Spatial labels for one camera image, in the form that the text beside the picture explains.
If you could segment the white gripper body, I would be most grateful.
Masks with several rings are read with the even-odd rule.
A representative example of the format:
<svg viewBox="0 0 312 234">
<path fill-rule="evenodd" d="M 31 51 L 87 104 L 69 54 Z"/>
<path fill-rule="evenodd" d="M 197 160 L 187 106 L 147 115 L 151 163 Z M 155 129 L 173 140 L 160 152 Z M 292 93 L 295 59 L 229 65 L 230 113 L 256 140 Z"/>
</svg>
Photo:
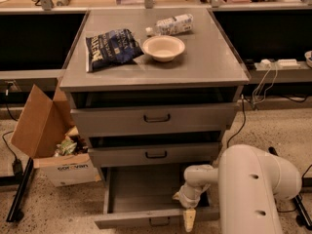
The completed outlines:
<svg viewBox="0 0 312 234">
<path fill-rule="evenodd" d="M 188 183 L 184 183 L 178 191 L 178 200 L 184 208 L 195 209 L 199 204 L 201 195 L 210 187 L 209 184 L 191 186 Z"/>
</svg>

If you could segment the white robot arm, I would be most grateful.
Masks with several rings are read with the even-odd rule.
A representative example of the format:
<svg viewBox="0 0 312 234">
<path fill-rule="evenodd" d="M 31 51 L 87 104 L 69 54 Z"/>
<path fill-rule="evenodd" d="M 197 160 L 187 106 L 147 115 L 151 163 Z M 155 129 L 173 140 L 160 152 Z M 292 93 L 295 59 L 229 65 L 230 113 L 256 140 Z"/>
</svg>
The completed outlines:
<svg viewBox="0 0 312 234">
<path fill-rule="evenodd" d="M 218 185 L 222 234 L 283 234 L 275 201 L 298 195 L 302 181 L 290 161 L 237 144 L 227 148 L 218 166 L 193 165 L 184 171 L 184 184 L 173 196 L 184 207 L 183 222 L 190 232 L 201 195 Z"/>
</svg>

